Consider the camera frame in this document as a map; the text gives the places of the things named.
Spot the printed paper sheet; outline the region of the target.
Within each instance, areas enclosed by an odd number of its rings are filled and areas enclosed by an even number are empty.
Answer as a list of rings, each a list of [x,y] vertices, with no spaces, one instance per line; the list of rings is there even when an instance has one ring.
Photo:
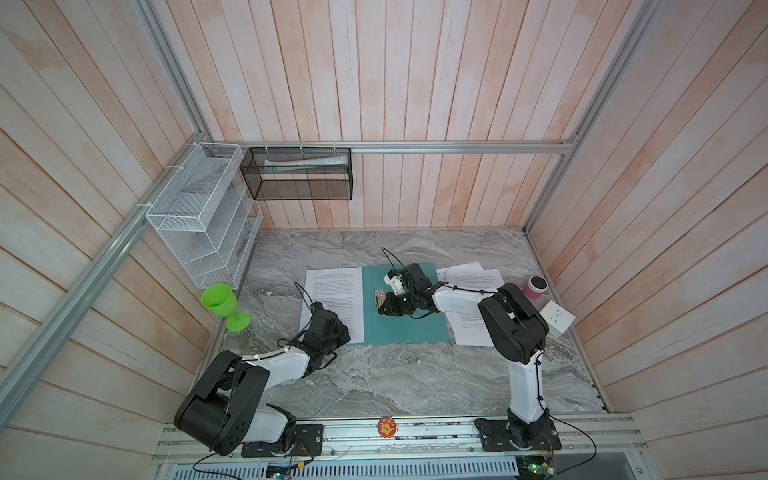
[[[308,270],[303,284],[309,303],[319,301],[348,327],[352,344],[364,342],[362,268]]]

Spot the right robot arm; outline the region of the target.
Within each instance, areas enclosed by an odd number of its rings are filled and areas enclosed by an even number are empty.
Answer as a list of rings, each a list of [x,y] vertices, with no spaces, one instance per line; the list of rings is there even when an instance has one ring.
[[[416,263],[391,269],[383,281],[387,288],[377,297],[380,315],[413,318],[424,311],[483,320],[494,348],[507,360],[511,393],[506,421],[475,421],[482,436],[502,450],[530,450],[541,435],[554,429],[539,373],[549,324],[523,290],[513,283],[487,290],[431,282]]]

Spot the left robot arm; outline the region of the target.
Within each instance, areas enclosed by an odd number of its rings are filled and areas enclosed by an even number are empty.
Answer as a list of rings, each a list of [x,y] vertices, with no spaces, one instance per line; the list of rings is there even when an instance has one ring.
[[[348,327],[322,303],[312,303],[309,312],[308,324],[279,350],[249,357],[218,353],[179,406],[174,426],[221,456],[252,443],[273,455],[290,453],[296,417],[263,405],[263,393],[327,367],[351,340]]]

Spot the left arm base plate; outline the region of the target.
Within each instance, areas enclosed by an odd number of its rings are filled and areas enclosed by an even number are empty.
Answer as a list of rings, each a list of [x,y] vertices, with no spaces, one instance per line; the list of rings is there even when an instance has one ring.
[[[289,456],[314,458],[321,455],[324,426],[320,423],[289,426],[277,442],[244,443],[243,458],[287,459]]]

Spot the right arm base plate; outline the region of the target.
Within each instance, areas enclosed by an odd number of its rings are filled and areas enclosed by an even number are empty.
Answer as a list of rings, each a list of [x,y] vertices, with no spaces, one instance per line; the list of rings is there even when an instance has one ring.
[[[478,418],[474,421],[474,426],[485,452],[562,449],[559,433],[549,417],[541,417],[532,424],[516,420]]]

